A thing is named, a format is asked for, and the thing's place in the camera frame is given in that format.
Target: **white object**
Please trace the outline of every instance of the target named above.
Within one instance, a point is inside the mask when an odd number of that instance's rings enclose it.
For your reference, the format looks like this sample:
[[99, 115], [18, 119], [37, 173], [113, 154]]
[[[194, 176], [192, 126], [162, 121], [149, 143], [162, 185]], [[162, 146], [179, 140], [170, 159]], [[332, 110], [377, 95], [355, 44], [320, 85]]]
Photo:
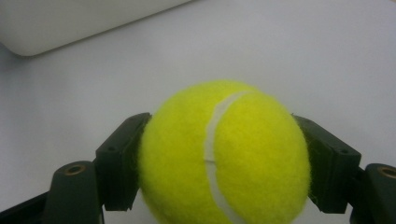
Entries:
[[2, 0], [0, 42], [31, 56], [190, 0]]

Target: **screw hole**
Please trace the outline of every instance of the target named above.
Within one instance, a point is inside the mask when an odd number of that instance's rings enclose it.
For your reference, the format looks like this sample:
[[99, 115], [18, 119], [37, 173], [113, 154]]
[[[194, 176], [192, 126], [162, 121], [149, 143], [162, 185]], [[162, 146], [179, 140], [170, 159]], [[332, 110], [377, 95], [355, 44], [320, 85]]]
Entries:
[[78, 165], [74, 165], [74, 166], [67, 168], [64, 171], [64, 174], [65, 175], [78, 175], [79, 173], [82, 173], [84, 171], [85, 171], [85, 166], [78, 164]]
[[385, 166], [378, 167], [378, 171], [381, 175], [385, 175], [390, 178], [396, 179], [396, 169], [388, 168]]

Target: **tennis ball seam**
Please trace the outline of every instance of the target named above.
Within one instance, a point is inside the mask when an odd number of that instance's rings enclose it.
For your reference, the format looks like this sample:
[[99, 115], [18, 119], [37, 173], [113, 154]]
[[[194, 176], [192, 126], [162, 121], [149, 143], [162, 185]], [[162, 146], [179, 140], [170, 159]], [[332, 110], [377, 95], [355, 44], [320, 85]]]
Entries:
[[206, 175], [209, 182], [210, 192], [217, 207], [232, 223], [242, 224], [242, 223], [246, 223], [246, 221], [233, 210], [233, 208], [228, 204], [226, 198], [219, 189], [218, 180], [216, 176], [217, 166], [216, 166], [215, 148], [214, 148], [216, 128], [222, 116], [227, 112], [227, 109], [233, 103], [239, 100], [242, 96], [253, 92], [254, 91], [238, 91], [236, 93], [229, 95], [224, 100], [222, 100], [220, 103], [218, 103], [215, 106], [212, 114], [212, 118], [210, 119], [210, 121], [206, 126], [204, 160], [205, 160]]

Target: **fuzzy felt surface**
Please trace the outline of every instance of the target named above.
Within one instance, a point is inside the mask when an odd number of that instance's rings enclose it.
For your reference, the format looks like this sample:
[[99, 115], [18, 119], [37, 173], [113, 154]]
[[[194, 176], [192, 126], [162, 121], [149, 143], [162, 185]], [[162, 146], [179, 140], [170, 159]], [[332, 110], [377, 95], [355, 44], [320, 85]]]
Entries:
[[232, 223], [212, 195], [205, 141], [216, 106], [241, 91], [213, 132], [220, 193], [242, 223], [290, 223], [304, 208], [310, 167], [293, 117], [245, 83], [218, 80], [178, 92], [146, 126], [139, 185], [161, 223]]

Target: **white table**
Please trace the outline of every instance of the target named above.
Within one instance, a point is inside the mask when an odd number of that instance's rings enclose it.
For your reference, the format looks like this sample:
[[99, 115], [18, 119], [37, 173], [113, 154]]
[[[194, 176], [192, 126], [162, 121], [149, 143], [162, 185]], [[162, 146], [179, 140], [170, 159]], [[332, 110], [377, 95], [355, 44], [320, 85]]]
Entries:
[[[0, 47], [0, 211], [91, 161], [126, 118], [216, 78], [273, 94], [356, 148], [361, 167], [396, 165], [395, 2], [198, 0], [32, 58]], [[140, 195], [105, 216], [156, 223]], [[348, 218], [307, 202], [295, 223]]]

